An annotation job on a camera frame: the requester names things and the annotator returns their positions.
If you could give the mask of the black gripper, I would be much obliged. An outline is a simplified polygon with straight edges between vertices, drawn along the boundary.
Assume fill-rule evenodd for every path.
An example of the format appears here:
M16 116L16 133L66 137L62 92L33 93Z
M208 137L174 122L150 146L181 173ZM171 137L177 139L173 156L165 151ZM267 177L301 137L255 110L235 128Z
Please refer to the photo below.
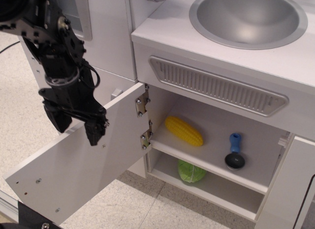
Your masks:
M109 125L106 109L94 98L95 86L91 79L51 84L39 91L49 120L60 133L72 123L72 118L87 121L85 130L91 146L96 146Z

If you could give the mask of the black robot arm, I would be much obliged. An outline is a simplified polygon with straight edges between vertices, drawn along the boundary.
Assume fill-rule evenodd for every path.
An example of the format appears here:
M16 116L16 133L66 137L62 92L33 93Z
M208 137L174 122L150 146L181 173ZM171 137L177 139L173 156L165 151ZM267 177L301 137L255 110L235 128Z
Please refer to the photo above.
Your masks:
M105 135L106 109L94 98L100 76L84 59L84 42L52 0L0 0L0 29L22 37L43 67L47 88L39 91L51 123L64 132L84 123L92 146Z

